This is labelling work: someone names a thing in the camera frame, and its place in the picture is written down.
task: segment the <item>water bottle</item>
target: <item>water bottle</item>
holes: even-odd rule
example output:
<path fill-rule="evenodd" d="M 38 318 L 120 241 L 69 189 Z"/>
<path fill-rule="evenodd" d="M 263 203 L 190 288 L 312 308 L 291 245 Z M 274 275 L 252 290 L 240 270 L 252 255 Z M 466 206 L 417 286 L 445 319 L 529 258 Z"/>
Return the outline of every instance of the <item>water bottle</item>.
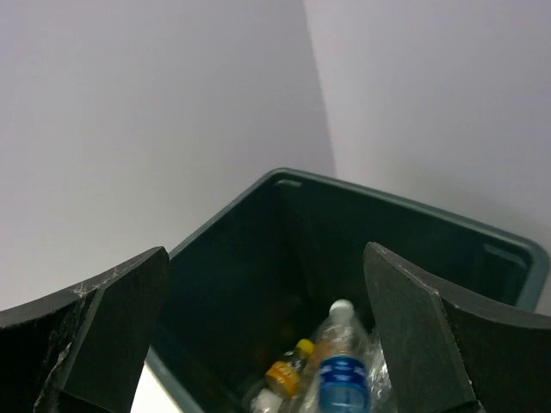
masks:
<path fill-rule="evenodd" d="M 335 301 L 319 346 L 319 411 L 368 413 L 368 375 L 363 363 L 368 336 L 354 317 L 353 305 Z"/>

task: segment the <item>white bottle cap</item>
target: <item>white bottle cap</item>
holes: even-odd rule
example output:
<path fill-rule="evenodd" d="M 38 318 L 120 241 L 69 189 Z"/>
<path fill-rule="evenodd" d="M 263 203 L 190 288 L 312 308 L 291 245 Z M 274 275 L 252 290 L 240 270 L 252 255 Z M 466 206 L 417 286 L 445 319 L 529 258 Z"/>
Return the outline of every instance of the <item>white bottle cap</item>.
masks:
<path fill-rule="evenodd" d="M 268 389 L 262 389 L 252 402 L 252 411 L 255 413 L 277 413 L 283 399 Z"/>
<path fill-rule="evenodd" d="M 354 306 L 347 299 L 338 299 L 331 305 L 329 315 L 338 318 L 350 318 L 354 315 Z"/>

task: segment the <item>wall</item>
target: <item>wall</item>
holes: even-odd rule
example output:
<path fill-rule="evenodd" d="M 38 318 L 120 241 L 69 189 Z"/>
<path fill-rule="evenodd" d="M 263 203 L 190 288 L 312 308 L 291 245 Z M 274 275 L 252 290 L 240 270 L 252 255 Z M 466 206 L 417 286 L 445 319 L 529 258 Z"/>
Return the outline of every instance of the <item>wall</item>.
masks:
<path fill-rule="evenodd" d="M 551 3 L 305 4 L 337 175 L 551 251 Z"/>
<path fill-rule="evenodd" d="M 0 55 L 0 310 L 333 172 L 293 0 L 1 2 Z"/>

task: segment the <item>dark green bin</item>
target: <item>dark green bin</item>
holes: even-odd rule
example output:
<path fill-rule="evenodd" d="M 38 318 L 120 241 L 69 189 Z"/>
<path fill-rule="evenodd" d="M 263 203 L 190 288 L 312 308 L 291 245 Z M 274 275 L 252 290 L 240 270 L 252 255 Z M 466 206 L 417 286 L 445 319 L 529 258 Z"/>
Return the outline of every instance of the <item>dark green bin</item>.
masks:
<path fill-rule="evenodd" d="M 362 253 L 419 267 L 532 311 L 548 273 L 537 244 L 452 213 L 297 170 L 275 170 L 171 253 L 147 361 L 185 413 L 240 411 L 270 363 L 335 299 L 367 327 Z"/>

